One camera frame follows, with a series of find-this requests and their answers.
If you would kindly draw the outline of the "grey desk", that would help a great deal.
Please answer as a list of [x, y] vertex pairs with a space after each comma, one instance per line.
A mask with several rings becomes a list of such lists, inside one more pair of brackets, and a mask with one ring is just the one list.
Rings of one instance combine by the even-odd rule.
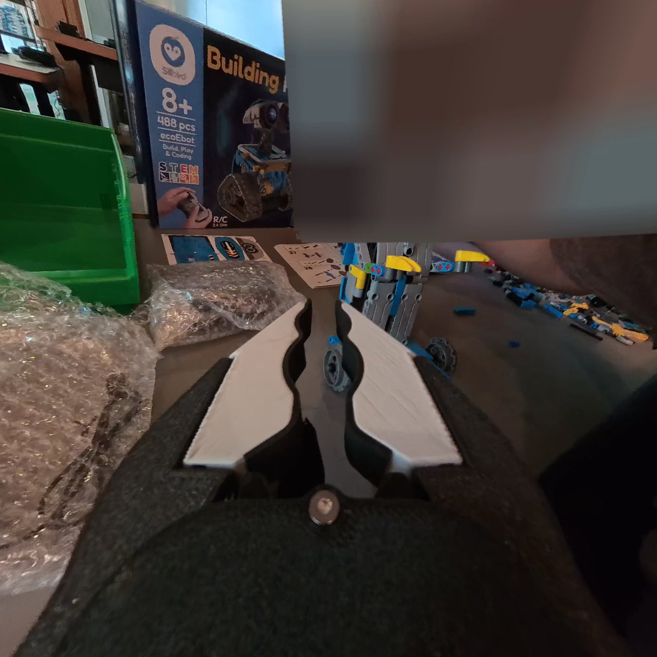
[[[301, 375], [301, 403], [317, 431], [326, 481], [344, 493], [371, 497], [374, 488], [349, 464], [343, 443], [344, 394], [331, 392], [320, 372], [334, 330], [336, 292], [308, 291], [299, 276], [291, 282], [313, 299], [308, 367]], [[520, 310], [502, 299], [483, 273], [435, 276], [418, 318], [418, 335], [446, 331], [458, 351], [456, 387], [479, 407], [513, 444], [531, 473], [540, 475], [573, 445], [591, 434], [575, 474], [603, 492], [603, 502], [638, 501], [621, 495], [621, 483], [656, 492], [656, 350], [602, 342], [568, 328], [539, 310]], [[453, 306], [472, 306], [458, 317]], [[156, 420], [204, 374], [251, 334], [165, 349], [156, 367], [152, 419]], [[520, 342], [509, 348], [507, 342]], [[1, 655], [10, 656], [45, 606], [53, 587], [1, 596]]]

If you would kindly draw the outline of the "wooden shelf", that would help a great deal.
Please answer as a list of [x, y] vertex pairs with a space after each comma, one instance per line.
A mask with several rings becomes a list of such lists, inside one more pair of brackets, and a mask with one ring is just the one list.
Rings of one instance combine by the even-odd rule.
[[1, 2], [1, 108], [127, 132], [116, 43], [87, 12], [108, 1]]

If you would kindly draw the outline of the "pile of small building pieces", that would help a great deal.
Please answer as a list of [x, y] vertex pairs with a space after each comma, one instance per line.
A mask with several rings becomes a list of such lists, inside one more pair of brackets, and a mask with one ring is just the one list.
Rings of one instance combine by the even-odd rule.
[[547, 316], [566, 321], [568, 325], [570, 322], [587, 324], [602, 336], [609, 336], [625, 346], [653, 343], [642, 324], [636, 323], [631, 316], [620, 312], [596, 294], [572, 296], [554, 292], [527, 283], [493, 263], [485, 263], [483, 272], [488, 281], [500, 288], [505, 299], [517, 308], [538, 309]]

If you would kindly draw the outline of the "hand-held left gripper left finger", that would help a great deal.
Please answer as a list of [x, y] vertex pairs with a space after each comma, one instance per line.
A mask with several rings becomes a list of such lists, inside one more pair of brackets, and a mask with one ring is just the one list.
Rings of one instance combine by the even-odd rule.
[[296, 385], [311, 322], [311, 301], [298, 302], [222, 361], [226, 373], [183, 459], [226, 473], [217, 497], [301, 497], [324, 484]]

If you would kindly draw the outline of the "blue sticker sheet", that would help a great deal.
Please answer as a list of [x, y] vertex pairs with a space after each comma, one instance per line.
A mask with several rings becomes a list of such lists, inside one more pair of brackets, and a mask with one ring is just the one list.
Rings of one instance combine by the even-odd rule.
[[271, 261], [252, 236], [161, 234], [170, 265], [203, 261]]

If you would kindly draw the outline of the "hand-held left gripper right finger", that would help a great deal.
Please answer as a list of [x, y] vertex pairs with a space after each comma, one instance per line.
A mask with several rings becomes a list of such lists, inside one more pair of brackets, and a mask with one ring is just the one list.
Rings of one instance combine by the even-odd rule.
[[335, 306], [342, 366], [351, 385], [344, 447], [372, 485], [389, 474], [461, 466], [463, 456], [411, 350], [344, 301]]

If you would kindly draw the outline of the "large bubble wrap bag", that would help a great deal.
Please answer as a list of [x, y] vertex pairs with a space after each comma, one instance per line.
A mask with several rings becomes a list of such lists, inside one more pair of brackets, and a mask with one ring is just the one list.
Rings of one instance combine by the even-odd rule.
[[1, 594], [53, 586], [151, 422], [144, 329], [1, 263]]

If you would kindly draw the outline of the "blue toy robot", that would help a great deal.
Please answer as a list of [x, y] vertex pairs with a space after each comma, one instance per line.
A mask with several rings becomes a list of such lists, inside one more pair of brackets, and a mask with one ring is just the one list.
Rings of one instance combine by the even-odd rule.
[[490, 258], [480, 251], [461, 249], [447, 259], [435, 254], [430, 244], [419, 242], [350, 242], [339, 246], [347, 267], [339, 299], [416, 356], [452, 374], [456, 352], [447, 340], [435, 338], [422, 348], [410, 339], [423, 287], [431, 274], [468, 273], [473, 263], [488, 263]]

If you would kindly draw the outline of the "person's right forearm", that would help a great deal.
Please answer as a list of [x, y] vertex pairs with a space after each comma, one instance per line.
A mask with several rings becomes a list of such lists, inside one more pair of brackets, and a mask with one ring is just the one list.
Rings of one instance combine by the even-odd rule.
[[656, 234], [477, 241], [503, 270], [570, 295], [596, 294], [656, 333]]

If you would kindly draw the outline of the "small bubble wrap bag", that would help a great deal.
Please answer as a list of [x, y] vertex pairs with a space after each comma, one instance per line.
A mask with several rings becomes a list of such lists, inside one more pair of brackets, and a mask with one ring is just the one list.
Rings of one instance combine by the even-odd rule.
[[266, 260], [149, 265], [150, 296], [136, 311], [159, 351], [260, 331], [306, 297]]

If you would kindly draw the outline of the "green bin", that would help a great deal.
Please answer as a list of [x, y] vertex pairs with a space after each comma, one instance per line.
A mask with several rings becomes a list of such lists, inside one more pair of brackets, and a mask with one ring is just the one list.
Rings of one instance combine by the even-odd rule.
[[129, 184], [112, 130], [1, 109], [1, 261], [83, 301], [136, 307]]

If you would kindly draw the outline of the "robot kit box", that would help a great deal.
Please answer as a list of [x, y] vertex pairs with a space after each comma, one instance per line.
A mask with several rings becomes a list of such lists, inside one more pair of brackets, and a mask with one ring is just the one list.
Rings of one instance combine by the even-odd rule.
[[155, 1], [113, 5], [152, 223], [292, 227], [284, 59]]

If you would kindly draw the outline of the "instruction booklet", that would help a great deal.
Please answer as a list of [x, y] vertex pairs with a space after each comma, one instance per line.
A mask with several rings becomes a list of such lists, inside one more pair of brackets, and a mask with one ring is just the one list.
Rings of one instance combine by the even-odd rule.
[[346, 275], [337, 243], [277, 244], [275, 251], [310, 289], [340, 286]]

